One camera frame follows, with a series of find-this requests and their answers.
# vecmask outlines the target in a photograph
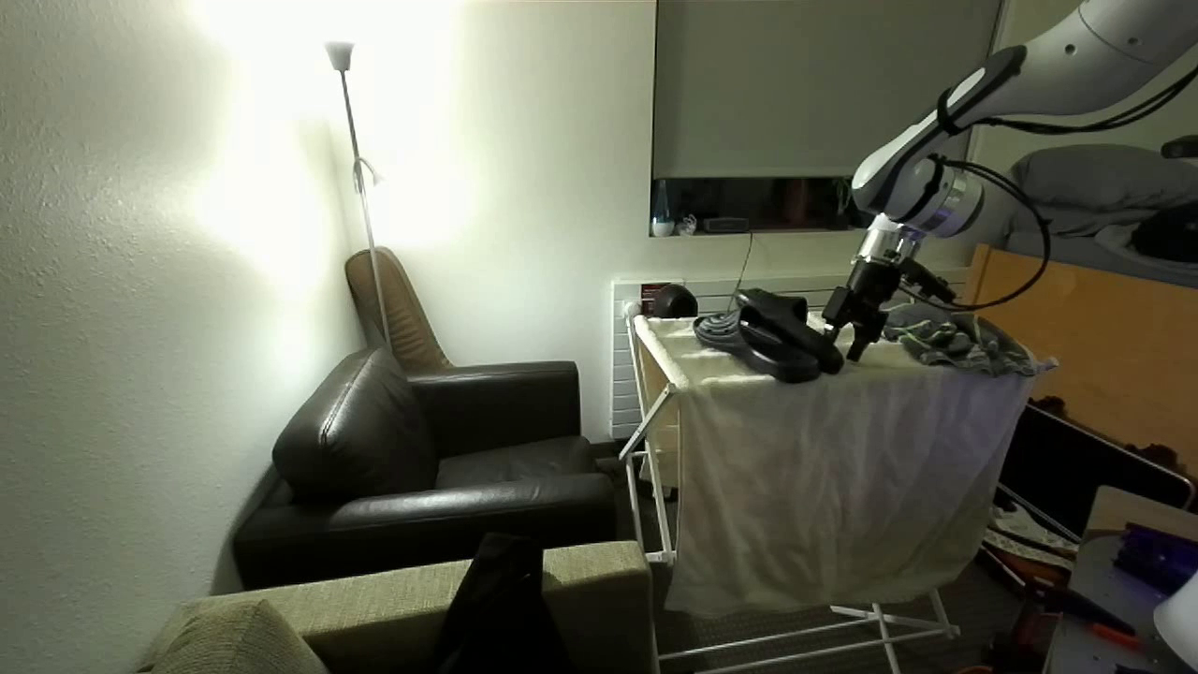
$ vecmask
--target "wall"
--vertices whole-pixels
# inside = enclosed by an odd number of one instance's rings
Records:
[[[843,276],[860,236],[647,240],[653,4],[457,0],[375,20],[359,52],[377,240],[449,358],[561,357],[590,436],[611,421],[611,285]],[[929,252],[963,267],[966,248]]]
[[[276,10],[3,4],[0,672],[134,672],[228,588],[273,436],[359,341],[332,75]]]

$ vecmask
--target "white rack leg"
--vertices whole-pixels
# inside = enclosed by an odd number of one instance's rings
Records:
[[[654,524],[661,524],[661,563],[674,563],[674,535],[669,535],[669,518],[668,518],[668,491],[664,491],[664,473],[661,473],[661,457],[653,444],[638,451],[647,436],[647,427],[654,424],[654,414],[668,408],[668,402],[674,397],[674,391],[668,387],[653,408],[643,413],[643,421],[638,424],[632,437],[623,444],[619,462],[624,466],[624,484],[629,484],[629,507],[632,507],[632,528],[638,538],[643,548],[643,528],[642,528],[642,496],[638,496],[638,457],[647,466],[647,488],[653,488],[653,507],[654,507]]]

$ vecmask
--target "white cloth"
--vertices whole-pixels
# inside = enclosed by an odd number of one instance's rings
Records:
[[[669,609],[897,604],[974,557],[1033,377],[872,345],[843,374],[780,387],[689,322],[638,318],[638,338],[679,404]]]

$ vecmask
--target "armchair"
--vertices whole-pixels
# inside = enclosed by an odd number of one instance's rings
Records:
[[[329,369],[238,528],[246,588],[472,557],[486,531],[614,538],[614,484],[582,437],[573,363],[406,374],[385,348]]]

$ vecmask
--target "black cable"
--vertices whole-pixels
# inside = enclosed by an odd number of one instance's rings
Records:
[[[986,301],[986,302],[951,302],[951,307],[955,307],[955,312],[986,312],[986,307],[1001,307],[1001,302],[1011,302],[1011,301],[1019,301],[1024,293],[1029,293],[1029,290],[1046,276],[1046,271],[1048,271],[1048,261],[1051,261],[1048,216],[1038,208],[1038,202],[1033,202],[1014,179],[1006,179],[1003,171],[995,171],[995,167],[990,167],[990,164],[951,162],[951,156],[931,156],[931,162],[939,162],[939,164],[948,164],[948,167],[974,171],[974,177],[990,179],[993,189],[1006,192],[1019,206],[1026,206],[1026,208],[1033,215],[1033,221],[1038,221],[1038,228],[1043,228],[1043,267],[1038,267],[1019,290],[1011,290],[1011,293],[1003,293],[1003,297],[995,297],[995,301]]]
[[[979,122],[990,122],[990,127],[1014,127],[1014,131],[1029,131],[1029,136],[1089,136],[1089,131],[1114,131],[1114,127],[1126,127],[1126,122],[1140,122],[1146,115],[1155,115],[1159,110],[1165,110],[1171,99],[1180,99],[1190,84],[1198,80],[1198,66],[1180,75],[1171,85],[1159,91],[1155,99],[1109,115],[1109,119],[1096,119],[1096,122],[1033,122],[1033,119],[979,119]]]

